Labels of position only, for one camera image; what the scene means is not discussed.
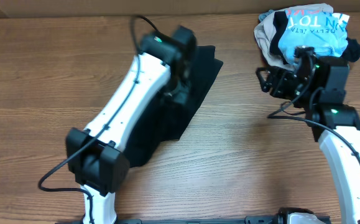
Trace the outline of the black t-shirt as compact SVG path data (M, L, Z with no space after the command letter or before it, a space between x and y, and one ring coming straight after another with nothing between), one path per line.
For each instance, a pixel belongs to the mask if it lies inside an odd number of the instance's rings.
M150 101L124 150L131 168L145 165L161 142L181 138L223 66L215 50L213 45L197 47L184 88L174 96L157 93Z

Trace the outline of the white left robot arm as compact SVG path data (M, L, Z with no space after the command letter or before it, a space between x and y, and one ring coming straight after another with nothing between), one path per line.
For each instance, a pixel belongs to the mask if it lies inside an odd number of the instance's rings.
M184 103L196 50L194 33L183 26L172 36L153 31L141 40L124 80L84 130L72 128L65 146L68 168L84 193L82 223L114 223L115 193L131 167L125 155L131 133L157 96Z

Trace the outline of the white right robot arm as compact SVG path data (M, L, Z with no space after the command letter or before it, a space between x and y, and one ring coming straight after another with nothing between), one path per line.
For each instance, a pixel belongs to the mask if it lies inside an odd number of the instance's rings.
M360 223L360 117L346 105L349 63L317 56L312 47L295 49L294 70L256 69L264 93L284 99L269 119L306 123L324 154L335 183L343 223Z

